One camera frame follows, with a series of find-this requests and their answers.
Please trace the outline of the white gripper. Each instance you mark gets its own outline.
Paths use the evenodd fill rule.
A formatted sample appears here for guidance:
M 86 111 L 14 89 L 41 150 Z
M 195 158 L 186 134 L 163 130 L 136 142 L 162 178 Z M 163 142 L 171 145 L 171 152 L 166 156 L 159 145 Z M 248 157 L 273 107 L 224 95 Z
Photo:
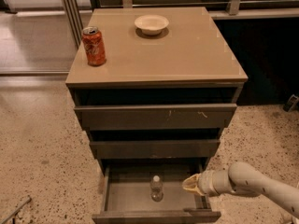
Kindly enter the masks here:
M 226 170 L 191 175 L 183 181 L 182 187 L 189 193 L 200 196 L 220 196 L 234 192 Z

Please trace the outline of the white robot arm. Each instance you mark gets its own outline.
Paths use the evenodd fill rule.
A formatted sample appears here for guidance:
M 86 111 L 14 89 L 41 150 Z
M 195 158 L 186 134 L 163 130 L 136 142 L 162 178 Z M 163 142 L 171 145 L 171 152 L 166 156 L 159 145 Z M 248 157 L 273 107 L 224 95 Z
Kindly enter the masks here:
M 263 195 L 299 218 L 299 189 L 272 179 L 242 161 L 231 164 L 227 170 L 192 175 L 183 181 L 182 187 L 192 194 L 209 197 Z

